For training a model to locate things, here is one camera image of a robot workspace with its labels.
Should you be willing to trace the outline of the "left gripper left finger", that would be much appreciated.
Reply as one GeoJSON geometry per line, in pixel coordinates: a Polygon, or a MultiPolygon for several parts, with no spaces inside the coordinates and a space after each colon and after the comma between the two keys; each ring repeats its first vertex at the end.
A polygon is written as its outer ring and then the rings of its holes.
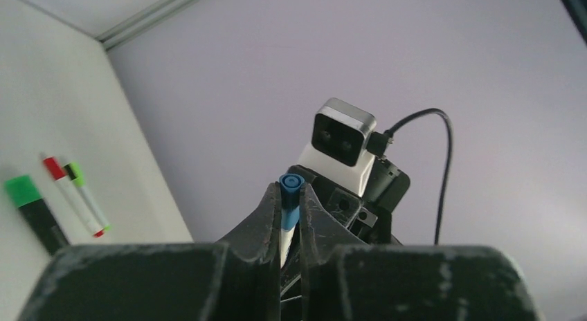
{"type": "Polygon", "coordinates": [[[280,188],[215,243],[78,245],[45,268],[20,320],[279,320],[280,188]]]}

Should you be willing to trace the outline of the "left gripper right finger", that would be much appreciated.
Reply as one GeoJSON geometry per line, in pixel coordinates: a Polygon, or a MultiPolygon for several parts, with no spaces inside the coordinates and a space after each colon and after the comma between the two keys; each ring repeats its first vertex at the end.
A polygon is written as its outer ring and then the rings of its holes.
{"type": "Polygon", "coordinates": [[[304,320],[538,320],[518,266],[488,246],[368,245],[300,191],[304,320]]]}

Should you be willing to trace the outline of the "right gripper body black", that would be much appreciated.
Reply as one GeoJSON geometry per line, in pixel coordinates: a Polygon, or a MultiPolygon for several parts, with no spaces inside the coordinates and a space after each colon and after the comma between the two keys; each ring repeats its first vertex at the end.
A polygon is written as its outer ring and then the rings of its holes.
{"type": "Polygon", "coordinates": [[[408,191],[410,177],[387,158],[375,158],[362,196],[302,165],[293,165],[288,172],[301,175],[313,187],[322,207],[362,241],[401,243],[392,234],[392,213],[408,191]]]}

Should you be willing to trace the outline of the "white pen blue end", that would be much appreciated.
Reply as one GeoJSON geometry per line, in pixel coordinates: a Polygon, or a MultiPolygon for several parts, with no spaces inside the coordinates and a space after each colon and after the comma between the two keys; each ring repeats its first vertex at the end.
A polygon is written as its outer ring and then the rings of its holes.
{"type": "Polygon", "coordinates": [[[289,230],[280,230],[280,268],[283,268],[286,264],[296,228],[297,226],[294,226],[289,230]]]}

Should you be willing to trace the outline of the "small blue pen cap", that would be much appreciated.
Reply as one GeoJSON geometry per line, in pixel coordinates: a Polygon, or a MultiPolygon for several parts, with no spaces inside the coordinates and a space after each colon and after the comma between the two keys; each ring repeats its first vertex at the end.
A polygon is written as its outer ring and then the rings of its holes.
{"type": "Polygon", "coordinates": [[[289,232],[300,218],[300,191],[305,180],[298,174],[284,174],[279,179],[281,195],[281,229],[289,232]]]}

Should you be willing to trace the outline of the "white pen green end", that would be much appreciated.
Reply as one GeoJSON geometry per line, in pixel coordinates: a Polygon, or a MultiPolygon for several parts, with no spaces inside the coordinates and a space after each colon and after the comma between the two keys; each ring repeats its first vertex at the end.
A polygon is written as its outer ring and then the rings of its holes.
{"type": "Polygon", "coordinates": [[[64,169],[67,172],[71,182],[74,184],[74,186],[76,186],[81,197],[84,199],[86,205],[97,219],[97,222],[105,231],[110,230],[110,222],[95,200],[91,190],[88,188],[85,175],[83,174],[80,166],[76,162],[70,162],[64,166],[64,169]]]}

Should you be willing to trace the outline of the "white pen red end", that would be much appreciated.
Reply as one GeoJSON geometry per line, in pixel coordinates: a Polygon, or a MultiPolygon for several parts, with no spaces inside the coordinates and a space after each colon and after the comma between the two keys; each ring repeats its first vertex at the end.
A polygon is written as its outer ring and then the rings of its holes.
{"type": "Polygon", "coordinates": [[[95,238],[102,237],[105,233],[104,228],[98,223],[92,211],[79,195],[66,170],[59,164],[56,157],[44,156],[42,163],[89,234],[95,238]]]}

